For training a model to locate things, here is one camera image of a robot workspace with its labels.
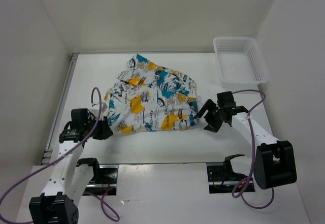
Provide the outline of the patterned white teal yellow shorts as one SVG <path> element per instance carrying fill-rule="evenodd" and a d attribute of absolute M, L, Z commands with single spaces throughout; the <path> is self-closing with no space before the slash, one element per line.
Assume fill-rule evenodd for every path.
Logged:
<path fill-rule="evenodd" d="M 198 124 L 196 83 L 136 54 L 105 95 L 114 133 L 183 131 Z"/>

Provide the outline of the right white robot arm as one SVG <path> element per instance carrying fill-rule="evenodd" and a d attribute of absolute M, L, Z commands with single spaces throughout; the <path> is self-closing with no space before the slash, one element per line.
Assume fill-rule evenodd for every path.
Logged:
<path fill-rule="evenodd" d="M 205 130 L 217 133 L 222 124 L 226 123 L 252 146 L 252 157 L 243 154 L 225 157 L 223 174 L 228 180 L 240 176 L 251 176 L 261 189 L 269 189 L 295 183 L 297 171 L 293 145 L 281 141 L 269 134 L 251 116 L 251 111 L 238 106 L 233 92 L 217 94 L 217 101 L 208 99 L 195 119 L 204 118 Z"/>

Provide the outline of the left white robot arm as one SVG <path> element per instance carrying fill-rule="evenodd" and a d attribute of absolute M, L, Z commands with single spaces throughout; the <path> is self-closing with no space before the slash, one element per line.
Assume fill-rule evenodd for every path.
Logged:
<path fill-rule="evenodd" d="M 58 158 L 50 178 L 38 197 L 31 198 L 29 211 L 33 223 L 77 223 L 78 204 L 88 183 L 101 178 L 95 157 L 81 158 L 89 138 L 105 140 L 113 135 L 108 119 L 95 116 L 86 108 L 73 109 L 71 120 L 59 135 Z"/>

